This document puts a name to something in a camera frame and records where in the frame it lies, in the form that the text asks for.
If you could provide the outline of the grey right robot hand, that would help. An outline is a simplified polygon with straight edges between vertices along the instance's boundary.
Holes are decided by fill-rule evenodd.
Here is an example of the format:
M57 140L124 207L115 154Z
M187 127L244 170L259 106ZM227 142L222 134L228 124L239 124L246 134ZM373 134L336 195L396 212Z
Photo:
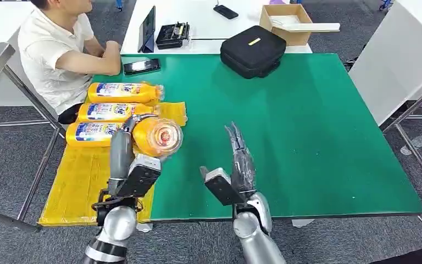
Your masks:
M256 192L256 170L253 157L238 126L231 122L231 125L225 126L225 129L229 135L233 156L231 185L239 193L251 196Z

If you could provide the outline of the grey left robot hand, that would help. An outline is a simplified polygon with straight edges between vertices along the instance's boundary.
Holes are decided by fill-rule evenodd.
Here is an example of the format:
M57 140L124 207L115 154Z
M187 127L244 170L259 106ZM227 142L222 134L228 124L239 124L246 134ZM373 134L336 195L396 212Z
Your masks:
M159 178L161 160L133 152L133 130L154 114L132 115L116 130L110 141L108 194L115 197L144 197Z

